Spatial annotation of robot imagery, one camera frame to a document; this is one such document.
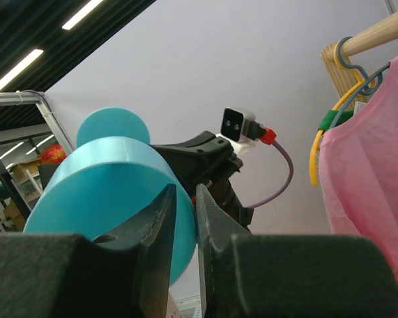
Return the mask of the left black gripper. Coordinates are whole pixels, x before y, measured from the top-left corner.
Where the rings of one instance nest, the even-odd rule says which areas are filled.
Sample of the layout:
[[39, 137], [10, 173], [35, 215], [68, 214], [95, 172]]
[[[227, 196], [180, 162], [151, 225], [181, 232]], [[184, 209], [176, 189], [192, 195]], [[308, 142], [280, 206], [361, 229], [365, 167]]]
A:
[[243, 162], [221, 136], [205, 131], [178, 144], [152, 146], [169, 164], [190, 197], [204, 184], [217, 202], [238, 202], [229, 178]]

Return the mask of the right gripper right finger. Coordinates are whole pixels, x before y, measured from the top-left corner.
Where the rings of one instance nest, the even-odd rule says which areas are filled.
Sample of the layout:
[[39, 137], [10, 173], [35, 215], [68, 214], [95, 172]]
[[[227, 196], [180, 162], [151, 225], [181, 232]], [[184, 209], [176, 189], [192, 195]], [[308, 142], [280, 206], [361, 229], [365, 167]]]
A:
[[196, 188], [196, 227], [202, 316], [234, 317], [242, 310], [233, 236], [250, 232], [217, 205], [203, 184]]

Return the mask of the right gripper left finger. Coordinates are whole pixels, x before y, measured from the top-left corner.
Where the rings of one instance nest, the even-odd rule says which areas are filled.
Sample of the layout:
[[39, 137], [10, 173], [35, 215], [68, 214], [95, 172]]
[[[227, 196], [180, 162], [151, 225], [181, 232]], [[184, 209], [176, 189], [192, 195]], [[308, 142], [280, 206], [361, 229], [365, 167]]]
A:
[[114, 256], [103, 290], [110, 317], [165, 317], [176, 223], [176, 186], [93, 242]]

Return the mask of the blue plastic wine glass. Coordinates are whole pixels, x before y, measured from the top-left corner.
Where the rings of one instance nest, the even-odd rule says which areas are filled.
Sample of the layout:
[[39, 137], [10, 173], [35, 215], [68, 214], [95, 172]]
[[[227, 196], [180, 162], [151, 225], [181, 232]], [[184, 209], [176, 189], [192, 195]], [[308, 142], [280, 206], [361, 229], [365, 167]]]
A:
[[146, 124], [128, 109], [108, 107], [88, 115], [78, 129], [77, 148], [52, 175], [24, 233], [80, 233], [92, 240], [134, 216], [165, 186], [174, 184], [170, 283], [175, 283], [194, 254], [194, 209], [169, 164], [149, 143]]

